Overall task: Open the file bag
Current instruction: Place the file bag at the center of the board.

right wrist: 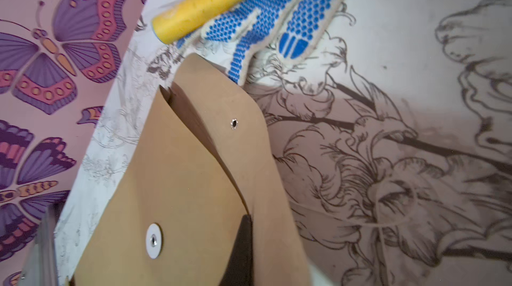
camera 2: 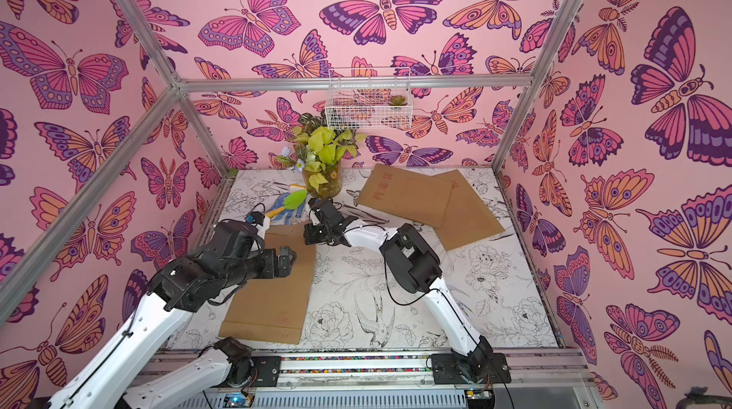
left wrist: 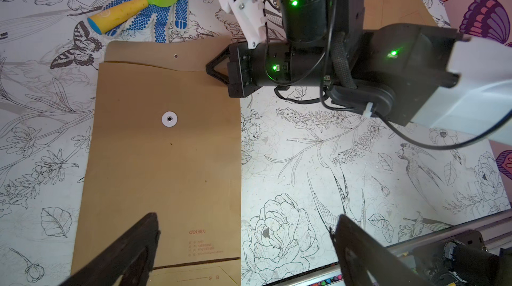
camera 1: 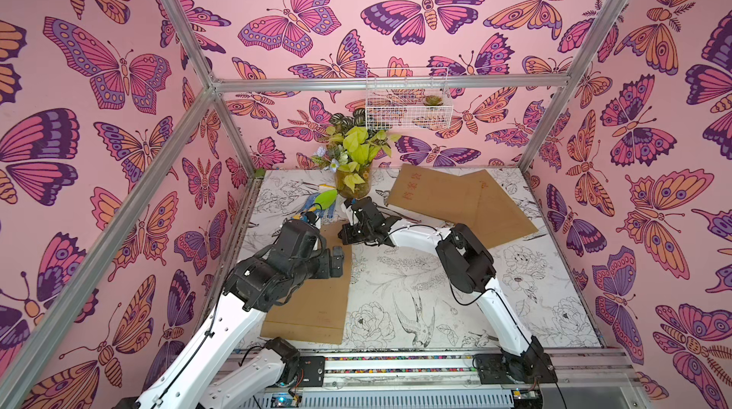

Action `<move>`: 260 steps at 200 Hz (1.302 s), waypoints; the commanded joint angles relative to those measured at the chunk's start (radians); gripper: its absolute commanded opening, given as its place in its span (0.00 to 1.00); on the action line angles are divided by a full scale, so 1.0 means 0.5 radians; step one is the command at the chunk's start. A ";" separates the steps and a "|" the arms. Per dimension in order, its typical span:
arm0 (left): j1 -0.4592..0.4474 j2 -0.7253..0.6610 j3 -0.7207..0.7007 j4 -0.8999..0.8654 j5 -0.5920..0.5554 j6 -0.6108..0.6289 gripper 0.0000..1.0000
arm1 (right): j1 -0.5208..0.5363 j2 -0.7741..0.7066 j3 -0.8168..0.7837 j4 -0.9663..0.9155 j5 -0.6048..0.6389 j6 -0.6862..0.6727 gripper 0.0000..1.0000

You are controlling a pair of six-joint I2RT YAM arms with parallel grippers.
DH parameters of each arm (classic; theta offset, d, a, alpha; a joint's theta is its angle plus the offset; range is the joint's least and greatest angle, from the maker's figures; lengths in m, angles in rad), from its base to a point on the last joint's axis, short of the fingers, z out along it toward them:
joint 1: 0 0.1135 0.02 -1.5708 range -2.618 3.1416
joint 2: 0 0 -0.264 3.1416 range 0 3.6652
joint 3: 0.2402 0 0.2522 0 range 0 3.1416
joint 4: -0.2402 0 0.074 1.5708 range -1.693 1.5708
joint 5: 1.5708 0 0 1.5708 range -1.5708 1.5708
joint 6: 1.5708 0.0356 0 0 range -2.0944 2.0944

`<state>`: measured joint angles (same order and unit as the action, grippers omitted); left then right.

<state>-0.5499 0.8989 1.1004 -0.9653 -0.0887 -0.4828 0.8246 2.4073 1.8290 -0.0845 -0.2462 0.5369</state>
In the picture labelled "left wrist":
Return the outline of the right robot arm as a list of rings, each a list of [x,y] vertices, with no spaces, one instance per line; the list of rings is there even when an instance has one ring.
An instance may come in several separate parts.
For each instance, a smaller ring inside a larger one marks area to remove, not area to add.
[[[393,133],[416,123],[511,143],[511,48],[454,29],[393,23],[363,26],[364,0],[279,0],[284,42],[271,42],[265,0],[219,0],[245,41],[212,59],[207,73],[230,97],[262,87],[281,95],[317,87],[332,111],[378,118]]]

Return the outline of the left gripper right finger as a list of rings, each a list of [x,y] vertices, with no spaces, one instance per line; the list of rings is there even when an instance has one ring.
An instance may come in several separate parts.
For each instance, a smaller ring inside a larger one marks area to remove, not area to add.
[[[346,285],[429,285],[354,223],[340,215],[331,240]]]

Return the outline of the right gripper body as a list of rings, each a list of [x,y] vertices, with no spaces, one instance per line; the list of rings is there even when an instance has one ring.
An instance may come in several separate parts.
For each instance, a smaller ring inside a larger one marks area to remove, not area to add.
[[[263,71],[264,45],[259,44],[254,50],[250,50],[247,42],[232,43],[228,50],[229,97],[247,98],[261,88],[257,78]]]

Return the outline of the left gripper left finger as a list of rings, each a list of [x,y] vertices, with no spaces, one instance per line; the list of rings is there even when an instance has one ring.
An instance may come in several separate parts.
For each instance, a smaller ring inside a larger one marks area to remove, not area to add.
[[[148,213],[62,285],[146,285],[159,243],[156,213]]]

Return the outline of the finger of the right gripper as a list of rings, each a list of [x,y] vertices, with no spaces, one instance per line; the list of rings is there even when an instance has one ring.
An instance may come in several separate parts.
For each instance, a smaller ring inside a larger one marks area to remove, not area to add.
[[[224,85],[229,85],[229,76],[217,71],[215,69],[215,65],[206,65],[206,72],[209,76],[215,78]]]
[[[215,56],[207,65],[206,68],[215,68],[219,66],[221,63],[230,60],[230,47],[231,45],[228,45],[224,48],[223,51],[221,51],[217,56]]]

